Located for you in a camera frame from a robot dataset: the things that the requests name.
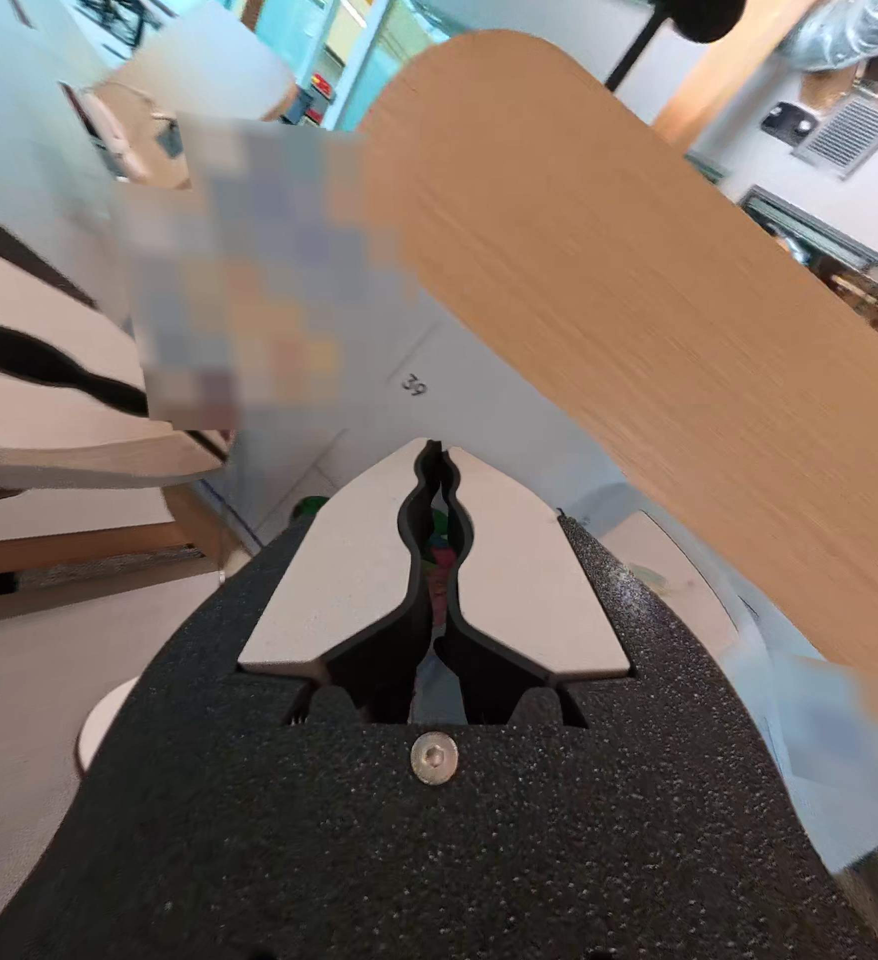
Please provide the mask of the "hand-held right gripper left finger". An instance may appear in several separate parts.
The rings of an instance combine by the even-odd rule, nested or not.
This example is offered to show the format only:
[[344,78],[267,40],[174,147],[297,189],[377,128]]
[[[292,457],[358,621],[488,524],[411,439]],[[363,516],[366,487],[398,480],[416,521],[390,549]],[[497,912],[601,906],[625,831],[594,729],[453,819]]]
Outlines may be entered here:
[[345,690],[367,719],[406,724],[432,638],[423,551],[443,447],[415,438],[313,518],[238,657],[247,673]]

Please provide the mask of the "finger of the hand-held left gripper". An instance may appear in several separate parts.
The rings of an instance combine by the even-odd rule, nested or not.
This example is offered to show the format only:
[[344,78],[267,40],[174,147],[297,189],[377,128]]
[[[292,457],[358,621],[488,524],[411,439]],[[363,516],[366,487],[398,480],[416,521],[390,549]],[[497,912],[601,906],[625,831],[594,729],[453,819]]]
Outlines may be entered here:
[[229,460],[218,431],[177,430],[82,390],[0,372],[0,488],[159,488],[205,478]]
[[146,413],[131,336],[0,224],[0,374]]

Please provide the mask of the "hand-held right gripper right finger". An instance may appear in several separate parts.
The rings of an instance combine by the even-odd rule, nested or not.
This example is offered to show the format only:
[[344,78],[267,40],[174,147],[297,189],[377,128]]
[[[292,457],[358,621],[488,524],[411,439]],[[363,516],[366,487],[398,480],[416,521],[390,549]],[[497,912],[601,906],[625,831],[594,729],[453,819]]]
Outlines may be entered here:
[[442,470],[456,562],[437,654],[467,722],[507,724],[529,690],[627,677],[629,658],[560,513],[461,447],[445,450]]

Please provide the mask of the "green pink lego assembly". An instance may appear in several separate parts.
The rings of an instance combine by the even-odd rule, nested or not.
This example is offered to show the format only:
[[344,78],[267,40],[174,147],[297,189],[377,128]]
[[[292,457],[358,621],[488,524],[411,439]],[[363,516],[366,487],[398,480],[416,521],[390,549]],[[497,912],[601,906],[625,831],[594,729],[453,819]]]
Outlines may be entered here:
[[[293,505],[289,522],[314,517],[329,499],[329,496],[323,495],[300,498]],[[433,636],[436,637],[445,629],[447,581],[456,560],[456,554],[448,540],[448,514],[443,503],[438,508],[432,508],[432,533],[427,545],[421,549],[421,558],[432,606]]]

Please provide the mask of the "grey desk with wooden edge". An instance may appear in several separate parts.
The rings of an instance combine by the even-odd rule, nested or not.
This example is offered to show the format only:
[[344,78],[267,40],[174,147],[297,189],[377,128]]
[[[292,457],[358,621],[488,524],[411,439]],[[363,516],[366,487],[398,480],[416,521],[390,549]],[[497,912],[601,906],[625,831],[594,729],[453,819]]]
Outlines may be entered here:
[[34,490],[0,499],[0,596],[204,557],[205,531],[175,519],[156,488]]

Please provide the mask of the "white book stand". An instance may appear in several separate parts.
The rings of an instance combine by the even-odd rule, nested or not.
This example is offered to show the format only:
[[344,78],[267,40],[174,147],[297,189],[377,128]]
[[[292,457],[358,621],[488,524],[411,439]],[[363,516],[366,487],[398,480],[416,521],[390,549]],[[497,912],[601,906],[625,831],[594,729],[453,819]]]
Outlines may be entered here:
[[[719,660],[739,640],[719,586],[706,577],[689,548],[680,546],[648,512],[634,511],[604,533],[600,542],[682,619],[714,659]],[[111,690],[85,719],[77,741],[83,773],[136,684],[137,678],[131,678]],[[427,724],[466,721],[458,682],[433,652],[418,669],[409,720]]]

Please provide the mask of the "black wall device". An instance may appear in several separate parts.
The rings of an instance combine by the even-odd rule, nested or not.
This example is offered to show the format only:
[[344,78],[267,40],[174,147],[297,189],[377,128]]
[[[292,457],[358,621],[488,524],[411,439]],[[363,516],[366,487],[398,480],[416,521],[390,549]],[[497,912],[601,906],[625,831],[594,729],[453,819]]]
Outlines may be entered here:
[[780,101],[772,105],[759,123],[759,130],[786,144],[798,148],[819,126],[818,116],[793,102]]

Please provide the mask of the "white wall vent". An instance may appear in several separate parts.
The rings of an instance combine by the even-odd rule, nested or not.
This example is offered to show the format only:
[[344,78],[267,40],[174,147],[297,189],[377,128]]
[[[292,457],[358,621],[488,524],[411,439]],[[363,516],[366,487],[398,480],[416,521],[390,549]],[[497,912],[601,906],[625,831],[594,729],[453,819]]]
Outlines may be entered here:
[[826,114],[792,156],[840,182],[878,151],[878,94],[854,89]]

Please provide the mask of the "silver air duct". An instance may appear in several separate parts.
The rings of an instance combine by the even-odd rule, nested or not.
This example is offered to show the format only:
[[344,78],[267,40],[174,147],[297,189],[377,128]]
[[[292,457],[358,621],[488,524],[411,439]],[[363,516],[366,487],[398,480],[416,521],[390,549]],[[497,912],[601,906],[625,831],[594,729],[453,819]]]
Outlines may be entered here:
[[795,70],[842,70],[878,57],[878,1],[829,1],[795,25],[776,49]]

